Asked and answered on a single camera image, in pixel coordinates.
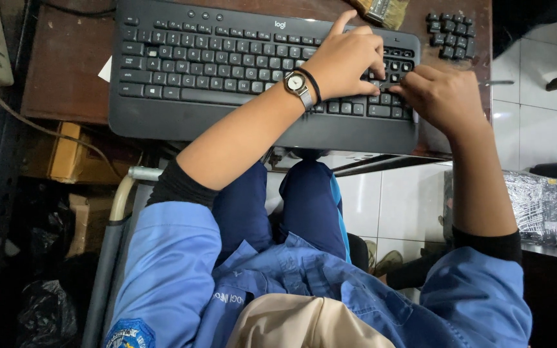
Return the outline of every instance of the hand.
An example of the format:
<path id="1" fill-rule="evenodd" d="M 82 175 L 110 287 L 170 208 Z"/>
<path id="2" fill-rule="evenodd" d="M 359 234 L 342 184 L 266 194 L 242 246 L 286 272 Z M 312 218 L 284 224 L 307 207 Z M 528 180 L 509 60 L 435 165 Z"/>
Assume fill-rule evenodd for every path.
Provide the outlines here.
<path id="1" fill-rule="evenodd" d="M 379 87 L 360 81 L 360 76 L 368 67 L 378 77 L 384 76 L 384 41 L 373 35 L 369 27 L 343 34 L 345 24 L 356 15 L 356 10 L 343 12 L 324 43 L 302 65 L 315 78 L 324 100 L 356 94 L 379 95 Z"/>
<path id="2" fill-rule="evenodd" d="M 389 90 L 405 98 L 449 140 L 469 137 L 484 126 L 491 128 L 480 103 L 476 75 L 471 71 L 442 72 L 419 65 Z"/>

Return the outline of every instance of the watch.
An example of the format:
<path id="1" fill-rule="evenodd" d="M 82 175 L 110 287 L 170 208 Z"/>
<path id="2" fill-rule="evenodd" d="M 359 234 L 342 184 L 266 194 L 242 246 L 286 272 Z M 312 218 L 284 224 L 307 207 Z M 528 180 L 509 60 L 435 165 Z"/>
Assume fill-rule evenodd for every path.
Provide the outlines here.
<path id="1" fill-rule="evenodd" d="M 305 105 L 305 110 L 313 107 L 313 98 L 309 93 L 309 87 L 306 87 L 306 76 L 298 71 L 291 71 L 285 75 L 283 80 L 285 89 L 291 94 L 300 97 L 302 104 Z"/>

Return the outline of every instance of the black undershirt sleeve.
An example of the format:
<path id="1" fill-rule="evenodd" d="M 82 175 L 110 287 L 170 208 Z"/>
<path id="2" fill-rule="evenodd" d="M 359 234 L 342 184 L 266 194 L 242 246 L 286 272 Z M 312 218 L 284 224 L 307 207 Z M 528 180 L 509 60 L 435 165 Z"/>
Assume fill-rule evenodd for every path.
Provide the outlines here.
<path id="1" fill-rule="evenodd" d="M 159 176 L 147 206 L 160 202 L 190 202 L 201 204 L 212 210 L 214 197 L 220 191 L 209 189 L 194 181 L 173 159 Z"/>
<path id="2" fill-rule="evenodd" d="M 501 237 L 481 237 L 465 233 L 453 226 L 454 247 L 472 247 L 487 256 L 515 261 L 521 265 L 521 235 L 515 233 Z"/>

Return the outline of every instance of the blue shirt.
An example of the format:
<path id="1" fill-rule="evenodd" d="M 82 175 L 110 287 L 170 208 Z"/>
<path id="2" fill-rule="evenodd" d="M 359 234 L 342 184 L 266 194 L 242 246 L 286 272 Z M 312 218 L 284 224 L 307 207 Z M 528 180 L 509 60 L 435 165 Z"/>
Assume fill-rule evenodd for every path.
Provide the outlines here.
<path id="1" fill-rule="evenodd" d="M 521 266 L 469 247 L 433 266 L 421 305 L 295 235 L 261 253 L 242 242 L 213 269 L 220 249 L 208 208 L 188 202 L 145 208 L 104 346 L 224 347 L 243 308 L 270 293 L 342 301 L 397 348 L 525 348 L 530 338 Z"/>

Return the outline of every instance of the keyboard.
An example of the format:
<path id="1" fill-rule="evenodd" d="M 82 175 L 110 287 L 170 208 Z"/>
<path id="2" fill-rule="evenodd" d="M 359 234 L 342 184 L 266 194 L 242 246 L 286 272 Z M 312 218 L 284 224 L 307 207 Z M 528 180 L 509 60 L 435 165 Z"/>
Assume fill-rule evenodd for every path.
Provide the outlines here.
<path id="1" fill-rule="evenodd" d="M 237 106 L 282 83 L 313 56 L 331 26 L 158 0 L 120 0 L 110 127 L 132 138 L 194 140 Z M 381 95 L 324 101 L 307 110 L 275 145 L 413 151 L 418 131 L 412 109 L 387 89 L 419 63 L 420 42 L 412 34 L 373 31 L 384 38 L 386 78 L 367 70 L 361 79 L 378 85 Z"/>

